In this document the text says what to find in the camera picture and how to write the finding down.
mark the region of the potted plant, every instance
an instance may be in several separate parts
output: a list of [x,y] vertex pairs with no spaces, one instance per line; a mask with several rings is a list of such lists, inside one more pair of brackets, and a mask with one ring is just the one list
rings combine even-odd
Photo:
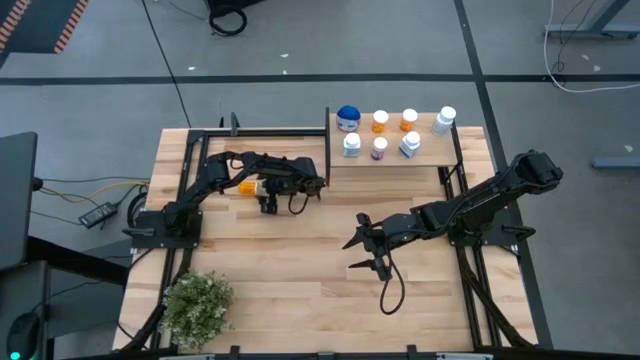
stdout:
[[233,289],[223,277],[187,273],[165,292],[162,324],[172,341],[202,351],[203,346],[229,327],[225,314],[233,303]]

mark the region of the blue lid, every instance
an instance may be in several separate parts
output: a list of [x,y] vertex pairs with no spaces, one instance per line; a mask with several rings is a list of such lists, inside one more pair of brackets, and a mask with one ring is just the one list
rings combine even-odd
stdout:
[[346,120],[360,120],[360,111],[354,106],[345,105],[338,110],[338,116]]

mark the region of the yellow cable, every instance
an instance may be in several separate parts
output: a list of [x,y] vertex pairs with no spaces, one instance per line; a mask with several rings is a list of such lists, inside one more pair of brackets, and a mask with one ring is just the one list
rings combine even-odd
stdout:
[[56,190],[53,190],[51,188],[47,188],[47,187],[43,186],[42,189],[44,189],[45,191],[48,191],[48,192],[50,192],[50,193],[52,193],[54,195],[58,195],[58,196],[60,196],[61,198],[65,199],[68,202],[81,203],[81,202],[89,201],[89,199],[94,198],[96,195],[98,195],[98,194],[100,194],[100,193],[102,193],[104,191],[111,190],[113,188],[117,188],[117,187],[120,187],[120,186],[130,186],[130,185],[147,185],[147,183],[140,182],[140,181],[125,181],[125,182],[121,182],[121,183],[105,186],[102,189],[99,189],[98,191],[94,192],[93,194],[85,196],[84,199],[80,199],[80,200],[71,200],[71,199],[65,197],[64,194],[62,194],[62,193],[60,193],[60,192],[58,192]]

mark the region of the white cable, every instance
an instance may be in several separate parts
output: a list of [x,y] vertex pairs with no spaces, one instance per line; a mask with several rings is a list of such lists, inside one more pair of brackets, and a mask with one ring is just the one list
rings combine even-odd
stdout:
[[640,87],[640,84],[633,84],[633,85],[617,86],[617,87],[614,86],[614,87],[603,87],[603,88],[586,89],[586,90],[572,90],[572,89],[567,89],[566,87],[558,84],[558,81],[556,80],[556,78],[553,77],[553,75],[551,74],[551,70],[549,69],[549,61],[547,60],[547,38],[549,37],[549,27],[551,27],[551,21],[553,20],[554,5],[555,5],[555,1],[551,0],[551,11],[549,12],[549,23],[547,24],[547,27],[544,33],[543,53],[544,53],[544,66],[547,69],[547,74],[559,89],[562,89],[568,93],[581,94],[581,93],[589,93],[589,92],[604,91],[604,90],[625,90],[625,89]]

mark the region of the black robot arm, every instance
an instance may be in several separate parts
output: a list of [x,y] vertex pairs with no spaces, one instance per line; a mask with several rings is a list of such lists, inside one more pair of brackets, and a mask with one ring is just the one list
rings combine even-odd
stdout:
[[541,194],[558,186],[562,170],[545,153],[529,151],[517,155],[502,172],[448,201],[435,201],[410,209],[409,214],[394,214],[378,223],[369,216],[357,215],[360,226],[354,237],[343,247],[363,243],[373,260],[354,264],[378,273],[380,280],[391,273],[383,256],[414,240],[436,238],[449,233],[452,238],[468,243],[477,241],[489,229],[500,209],[524,194]]
[[[234,168],[240,171],[231,177],[229,167],[234,163],[242,165]],[[289,195],[291,204],[291,199],[298,193],[305,194],[307,200],[312,196],[320,198],[320,191],[325,186],[325,180],[318,176],[311,158],[289,160],[255,152],[226,151],[211,155],[200,164],[195,182],[180,200],[167,203],[161,211],[141,212],[135,228],[124,232],[134,238],[134,247],[196,247],[202,221],[198,205],[210,194],[222,194],[252,175],[263,180],[261,186],[267,195],[257,198],[261,212],[266,214],[278,212],[278,195]]]

